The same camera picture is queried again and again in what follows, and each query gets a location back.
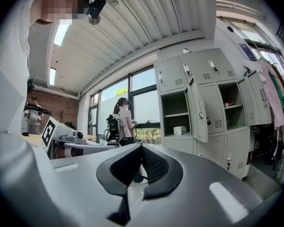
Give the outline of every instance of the brick wall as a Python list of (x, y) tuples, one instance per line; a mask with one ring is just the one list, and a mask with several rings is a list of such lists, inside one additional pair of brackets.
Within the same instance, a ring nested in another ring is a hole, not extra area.
[[(39, 104), (44, 109), (47, 109), (52, 112), (52, 117), (58, 121), (61, 121), (60, 113), (64, 111), (62, 123), (72, 122), (72, 124), (77, 129), (77, 120), (78, 120), (78, 108), (79, 101), (71, 99), (68, 97), (58, 96), (55, 94), (34, 90), (27, 96), (27, 102), (32, 103), (31, 97), (37, 96), (39, 98)], [(50, 116), (44, 114), (44, 120), (41, 124), (41, 132), (43, 131), (46, 122)]]

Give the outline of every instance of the locker vent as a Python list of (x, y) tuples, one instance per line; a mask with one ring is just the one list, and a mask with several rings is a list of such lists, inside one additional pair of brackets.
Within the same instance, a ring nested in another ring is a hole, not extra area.
[(209, 79), (211, 79), (209, 73), (203, 74), (203, 78), (204, 78), (204, 80), (209, 80)]
[(238, 169), (242, 168), (243, 165), (244, 165), (244, 162), (240, 162), (240, 163), (238, 164)]
[(251, 120), (251, 121), (255, 120), (254, 113), (249, 114), (249, 120)]
[(228, 70), (228, 71), (227, 71), (227, 75), (228, 75), (229, 77), (233, 77), (232, 70)]
[(214, 121), (214, 126), (215, 126), (216, 128), (222, 128), (222, 126), (223, 126), (222, 120), (221, 120), (221, 119), (220, 119), (220, 120), (215, 120), (215, 121)]
[(183, 84), (182, 79), (177, 79), (175, 80), (175, 82), (176, 82), (176, 86)]

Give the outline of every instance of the small white box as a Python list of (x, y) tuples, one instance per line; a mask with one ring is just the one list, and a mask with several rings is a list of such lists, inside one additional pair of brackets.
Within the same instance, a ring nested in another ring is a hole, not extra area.
[(187, 129), (185, 126), (174, 127), (174, 134), (185, 134)]

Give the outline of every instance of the fluorescent light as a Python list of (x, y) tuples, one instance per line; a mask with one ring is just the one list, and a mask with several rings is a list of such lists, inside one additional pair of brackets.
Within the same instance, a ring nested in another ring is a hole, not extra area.
[(53, 41), (54, 44), (61, 46), (66, 31), (70, 25), (71, 25), (71, 19), (60, 20), (55, 39)]
[(49, 70), (49, 84), (54, 86), (55, 85), (55, 75), (56, 75), (56, 69), (50, 68)]

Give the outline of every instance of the person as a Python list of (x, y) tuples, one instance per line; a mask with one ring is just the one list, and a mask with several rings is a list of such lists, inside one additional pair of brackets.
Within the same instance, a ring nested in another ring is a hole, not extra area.
[(120, 127), (119, 127), (119, 143), (121, 146), (133, 144), (133, 136), (131, 134), (131, 130), (134, 127), (137, 127), (138, 122), (136, 120), (132, 120), (131, 111), (128, 110), (129, 101), (125, 97), (119, 98), (115, 107), (113, 116), (115, 117), (118, 115), (120, 120)]
[(84, 0), (18, 0), (4, 18), (0, 27), (0, 132), (21, 133), (29, 78), (29, 27), (35, 22), (72, 19), (83, 6)]
[[(41, 107), (39, 105), (39, 98), (36, 96), (32, 96), (32, 101), (34, 105)], [(43, 121), (43, 113), (29, 110), (27, 114), (27, 122), (28, 122), (28, 130), (29, 134), (40, 134), (41, 123)]]

